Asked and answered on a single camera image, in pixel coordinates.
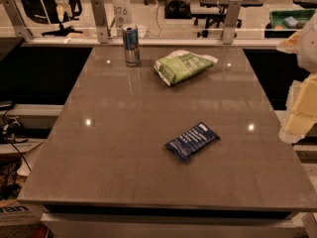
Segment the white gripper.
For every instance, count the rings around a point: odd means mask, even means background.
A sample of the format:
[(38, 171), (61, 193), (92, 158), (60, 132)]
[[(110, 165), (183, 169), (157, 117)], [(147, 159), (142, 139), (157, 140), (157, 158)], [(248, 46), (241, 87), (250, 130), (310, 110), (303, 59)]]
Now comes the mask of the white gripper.
[(286, 54), (297, 53), (298, 65), (313, 72), (303, 82), (294, 80), (288, 91), (278, 136), (282, 142), (294, 144), (317, 123), (317, 13), (301, 31), (281, 41), (276, 49)]

